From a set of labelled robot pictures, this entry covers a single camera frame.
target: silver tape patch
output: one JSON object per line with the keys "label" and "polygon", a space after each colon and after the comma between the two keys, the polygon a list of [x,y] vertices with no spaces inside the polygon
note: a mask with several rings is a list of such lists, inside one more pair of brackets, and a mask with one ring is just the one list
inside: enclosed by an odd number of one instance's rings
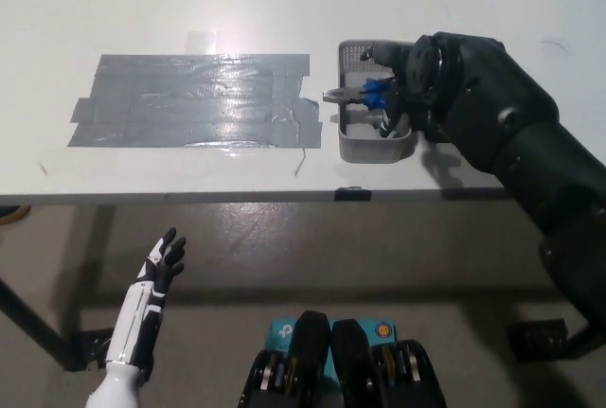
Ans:
{"label": "silver tape patch", "polygon": [[309,55],[103,55],[72,147],[320,148]]}

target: black robotic arm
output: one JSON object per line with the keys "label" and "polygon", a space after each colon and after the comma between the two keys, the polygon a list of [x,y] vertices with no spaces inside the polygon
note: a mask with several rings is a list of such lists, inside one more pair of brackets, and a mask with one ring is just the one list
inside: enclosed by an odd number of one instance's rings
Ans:
{"label": "black robotic arm", "polygon": [[544,233],[545,269],[590,324],[566,357],[601,343],[606,168],[561,125],[554,99],[489,38],[439,32],[412,46],[377,42],[363,59],[394,71],[394,109],[420,110],[423,130],[439,129],[472,166],[494,174]]}

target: white table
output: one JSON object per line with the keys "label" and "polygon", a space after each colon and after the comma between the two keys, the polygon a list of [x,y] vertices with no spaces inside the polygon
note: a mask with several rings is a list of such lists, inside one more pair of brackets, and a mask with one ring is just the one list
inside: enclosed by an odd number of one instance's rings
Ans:
{"label": "white table", "polygon": [[[0,0],[0,204],[440,197],[499,186],[460,167],[437,179],[425,149],[393,165],[351,165],[338,151],[336,107],[321,104],[322,148],[74,149],[66,145],[101,54],[309,53],[302,96],[337,86],[346,39],[415,41],[439,30],[488,35],[559,103],[563,124],[606,161],[603,0]],[[203,44],[188,39],[202,31]]]}

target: gray floor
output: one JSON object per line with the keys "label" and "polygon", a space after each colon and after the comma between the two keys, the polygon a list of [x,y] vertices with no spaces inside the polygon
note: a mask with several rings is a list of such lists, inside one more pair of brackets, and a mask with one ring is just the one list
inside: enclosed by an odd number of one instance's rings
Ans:
{"label": "gray floor", "polygon": [[[0,228],[3,278],[51,325],[112,325],[142,258],[188,238],[145,408],[235,407],[269,322],[304,309],[384,317],[427,348],[450,407],[604,406],[606,353],[518,365],[503,325],[563,317],[509,202],[37,207]],[[62,372],[0,315],[7,407],[83,407],[102,373]]]}

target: pliers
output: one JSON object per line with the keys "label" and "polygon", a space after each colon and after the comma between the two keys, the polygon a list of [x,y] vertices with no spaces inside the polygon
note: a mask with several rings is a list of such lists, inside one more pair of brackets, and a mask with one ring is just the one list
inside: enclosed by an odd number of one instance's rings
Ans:
{"label": "pliers", "polygon": [[331,103],[362,103],[368,110],[383,110],[386,105],[385,93],[393,78],[383,80],[369,80],[361,88],[337,88],[325,91],[322,99]]}

